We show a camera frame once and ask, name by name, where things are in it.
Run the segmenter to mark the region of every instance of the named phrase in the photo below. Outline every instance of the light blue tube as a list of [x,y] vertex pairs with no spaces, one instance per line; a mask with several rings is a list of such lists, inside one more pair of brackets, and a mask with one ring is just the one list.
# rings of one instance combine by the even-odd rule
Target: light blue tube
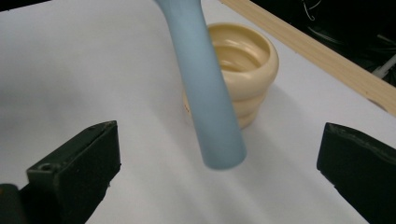
[[200,0],[155,0],[167,20],[204,163],[228,169],[247,155]]

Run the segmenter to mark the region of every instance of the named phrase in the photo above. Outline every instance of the cream ceramic bowl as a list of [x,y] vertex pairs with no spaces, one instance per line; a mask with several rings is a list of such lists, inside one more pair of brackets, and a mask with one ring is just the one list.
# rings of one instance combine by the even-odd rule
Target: cream ceramic bowl
[[[268,38],[236,23],[208,26],[221,72],[241,128],[247,127],[259,112],[279,67],[276,49]],[[183,104],[190,114],[183,92]]]

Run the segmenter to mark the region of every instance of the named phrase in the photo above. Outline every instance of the white table surface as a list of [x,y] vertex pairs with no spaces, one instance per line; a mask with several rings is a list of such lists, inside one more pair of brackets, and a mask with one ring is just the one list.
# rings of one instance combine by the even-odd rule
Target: white table surface
[[[219,1],[207,23],[256,29]],[[177,61],[151,0],[57,0],[0,13],[0,183],[75,134],[115,119],[121,170],[88,223],[366,223],[316,168],[325,122],[396,147],[396,118],[268,36],[280,68],[247,158],[204,166]]]

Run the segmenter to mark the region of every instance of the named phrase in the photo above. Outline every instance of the cable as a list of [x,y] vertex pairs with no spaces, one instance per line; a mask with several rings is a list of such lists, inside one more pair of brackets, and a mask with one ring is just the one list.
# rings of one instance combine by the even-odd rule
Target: cable
[[304,6],[304,10],[305,10],[306,16],[308,17],[309,20],[314,21],[316,18],[314,16],[312,16],[311,14],[309,14],[308,11],[311,10],[311,9],[314,9],[315,7],[317,7],[321,3],[321,0],[319,0],[314,6],[312,6],[310,8],[306,7],[305,0],[301,0],[301,1],[303,2],[303,6]]
[[327,40],[327,41],[329,41],[329,42],[332,42],[332,43],[334,43],[334,44],[336,44],[336,45],[345,45],[345,43],[344,43],[343,41],[334,39],[334,38],[332,38],[332,37],[330,37],[330,36],[328,36],[328,35],[321,34],[320,32],[314,30],[314,29],[313,29],[312,27],[310,27],[310,26],[307,26],[306,28],[307,28],[310,32],[312,32],[314,35],[317,35],[318,37],[321,37],[321,38],[324,39],[324,40]]
[[384,76],[387,75],[389,69],[392,68],[393,65],[395,65],[395,64],[396,64],[396,54],[393,55],[393,57],[391,57],[389,59],[389,61],[387,61],[384,65],[382,65],[381,67],[378,67],[377,69],[375,69],[373,74],[376,77],[383,78]]

